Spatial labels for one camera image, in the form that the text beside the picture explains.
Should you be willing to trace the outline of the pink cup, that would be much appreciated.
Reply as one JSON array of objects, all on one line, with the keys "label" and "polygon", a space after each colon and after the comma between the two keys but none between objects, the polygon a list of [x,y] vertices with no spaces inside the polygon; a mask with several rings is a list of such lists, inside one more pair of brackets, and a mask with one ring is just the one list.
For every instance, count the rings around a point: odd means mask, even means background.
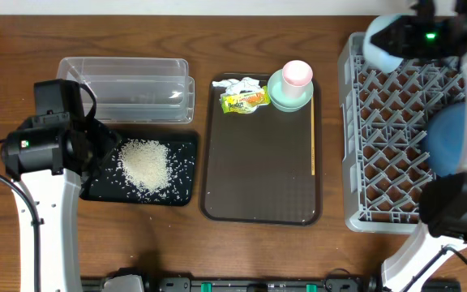
[{"label": "pink cup", "polygon": [[311,82],[313,71],[311,66],[302,60],[287,62],[281,71],[282,92],[289,98],[297,99]]}]

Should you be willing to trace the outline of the dark blue bowl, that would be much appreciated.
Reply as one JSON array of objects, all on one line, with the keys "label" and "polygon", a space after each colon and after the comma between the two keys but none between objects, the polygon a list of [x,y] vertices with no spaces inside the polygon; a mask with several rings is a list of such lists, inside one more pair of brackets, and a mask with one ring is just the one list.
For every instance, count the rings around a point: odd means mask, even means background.
[{"label": "dark blue bowl", "polygon": [[465,103],[449,105],[427,123],[422,150],[429,153],[431,170],[440,177],[455,174],[465,131]]}]

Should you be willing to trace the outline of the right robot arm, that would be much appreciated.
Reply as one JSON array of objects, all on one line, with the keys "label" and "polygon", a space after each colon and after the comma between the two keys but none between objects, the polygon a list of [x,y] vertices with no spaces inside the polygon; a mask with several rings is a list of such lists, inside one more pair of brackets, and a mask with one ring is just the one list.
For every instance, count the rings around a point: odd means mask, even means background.
[{"label": "right robot arm", "polygon": [[395,70],[391,60],[459,59],[465,79],[465,121],[455,174],[424,187],[420,220],[403,246],[369,280],[369,291],[419,291],[450,257],[467,248],[467,1],[454,16],[438,20],[432,1],[411,4],[412,15],[383,15],[371,22],[363,43],[365,59],[381,71]]}]

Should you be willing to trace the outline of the light blue bowl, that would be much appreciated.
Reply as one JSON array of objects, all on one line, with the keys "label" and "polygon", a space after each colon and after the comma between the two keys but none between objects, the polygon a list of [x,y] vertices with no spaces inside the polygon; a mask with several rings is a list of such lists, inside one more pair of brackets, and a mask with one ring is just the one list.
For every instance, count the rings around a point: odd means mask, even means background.
[{"label": "light blue bowl", "polygon": [[397,69],[403,62],[403,58],[392,56],[378,46],[372,45],[371,37],[386,28],[400,16],[403,16],[403,14],[381,15],[375,18],[369,25],[364,36],[362,47],[363,57],[370,65],[383,73],[391,73]]}]

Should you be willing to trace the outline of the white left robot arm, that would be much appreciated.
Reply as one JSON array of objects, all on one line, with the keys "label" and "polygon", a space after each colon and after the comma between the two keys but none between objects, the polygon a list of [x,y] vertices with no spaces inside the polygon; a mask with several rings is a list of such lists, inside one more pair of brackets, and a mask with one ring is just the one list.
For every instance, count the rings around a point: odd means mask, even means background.
[{"label": "white left robot arm", "polygon": [[77,209],[120,136],[71,114],[30,117],[1,140],[19,218],[20,289],[81,291]]}]

